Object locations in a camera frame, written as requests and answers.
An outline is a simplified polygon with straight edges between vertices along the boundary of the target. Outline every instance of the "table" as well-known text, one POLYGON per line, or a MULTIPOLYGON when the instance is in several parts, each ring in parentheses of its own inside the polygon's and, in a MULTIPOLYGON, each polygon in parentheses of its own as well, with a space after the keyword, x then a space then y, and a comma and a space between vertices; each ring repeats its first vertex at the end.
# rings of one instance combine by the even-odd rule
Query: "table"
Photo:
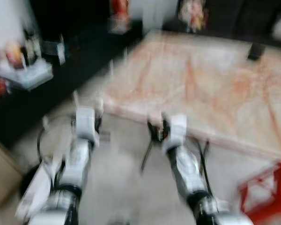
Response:
POLYGON ((267 46, 253 62, 250 46, 156 31, 98 96, 107 112, 142 122, 184 113, 192 135, 281 160, 281 50, 267 46))

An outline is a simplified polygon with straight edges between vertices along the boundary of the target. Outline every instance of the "red plastic stool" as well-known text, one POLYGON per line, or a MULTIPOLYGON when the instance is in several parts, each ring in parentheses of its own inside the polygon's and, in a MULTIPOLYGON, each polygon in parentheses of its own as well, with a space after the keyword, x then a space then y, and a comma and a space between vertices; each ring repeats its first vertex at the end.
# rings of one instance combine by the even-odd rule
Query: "red plastic stool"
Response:
POLYGON ((267 219, 281 214, 281 163, 274 168, 264 171, 258 176, 250 179, 239 186, 241 194, 241 211, 245 213, 255 225, 265 222, 267 219), (271 190, 265 180, 274 176, 274 190, 271 190), (267 202, 259 203, 250 210, 246 210, 245 204, 248 200, 249 186, 259 186, 271 192, 271 198, 267 202))

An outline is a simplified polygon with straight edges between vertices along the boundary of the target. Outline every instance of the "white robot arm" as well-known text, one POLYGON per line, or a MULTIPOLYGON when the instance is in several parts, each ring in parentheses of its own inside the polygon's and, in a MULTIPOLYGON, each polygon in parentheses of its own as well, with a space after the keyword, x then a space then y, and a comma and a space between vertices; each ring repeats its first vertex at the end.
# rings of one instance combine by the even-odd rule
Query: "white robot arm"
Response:
MULTIPOLYGON (((101 119, 91 108, 77 110, 77 139, 61 160, 48 198, 25 225, 78 225, 79 202, 92 151, 99 144, 101 119)), ((197 225, 253 225, 245 215, 218 211, 215 199, 205 189, 196 157, 184 147, 186 117, 175 116, 163 126, 165 124, 167 127, 163 130, 167 133, 160 139, 162 150, 170 161, 178 192, 192 210, 197 225)), ((151 136, 158 133, 152 126, 150 132, 151 136)))

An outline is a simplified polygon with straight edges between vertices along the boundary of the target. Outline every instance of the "wall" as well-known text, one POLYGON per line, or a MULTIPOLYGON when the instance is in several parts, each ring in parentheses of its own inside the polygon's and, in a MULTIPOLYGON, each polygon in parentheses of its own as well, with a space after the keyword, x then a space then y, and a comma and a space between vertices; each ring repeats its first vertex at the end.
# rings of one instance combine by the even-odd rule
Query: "wall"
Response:
POLYGON ((160 29, 163 21, 173 17, 177 0, 130 0, 129 12, 133 19, 143 19, 144 31, 160 29))
POLYGON ((25 0, 0 0, 0 48, 22 40, 22 23, 31 23, 25 0))
MULTIPOLYGON (((26 0, 0 0, 0 48, 8 41, 22 40, 22 23, 31 23, 26 0)), ((144 30, 161 28, 175 14, 177 0, 130 0, 130 15, 143 19, 144 30)))

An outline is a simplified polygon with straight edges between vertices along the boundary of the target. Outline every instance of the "white floor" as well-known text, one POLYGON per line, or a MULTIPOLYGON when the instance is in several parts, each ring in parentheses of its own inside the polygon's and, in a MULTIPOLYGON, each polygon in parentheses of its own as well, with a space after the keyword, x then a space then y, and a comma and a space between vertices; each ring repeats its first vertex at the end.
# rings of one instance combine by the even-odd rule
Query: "white floor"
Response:
MULTIPOLYGON (((95 77, 80 90, 80 104, 89 105, 95 77)), ((69 99, 52 114, 71 112, 69 99)), ((132 225, 192 225, 191 212, 180 201, 167 158, 155 147, 145 172, 139 174, 142 156, 149 142, 147 127, 130 120, 104 114, 102 130, 110 131, 110 142, 102 142, 94 153, 88 185, 80 204, 81 225, 105 225, 117 218, 132 225)), ((13 148, 19 164, 28 169, 37 163, 38 127, 27 133, 13 148)), ((237 186, 273 163, 211 145, 207 170, 214 194, 238 210, 237 186)), ((0 225, 19 225, 14 218, 19 197, 15 194, 0 208, 0 225)))

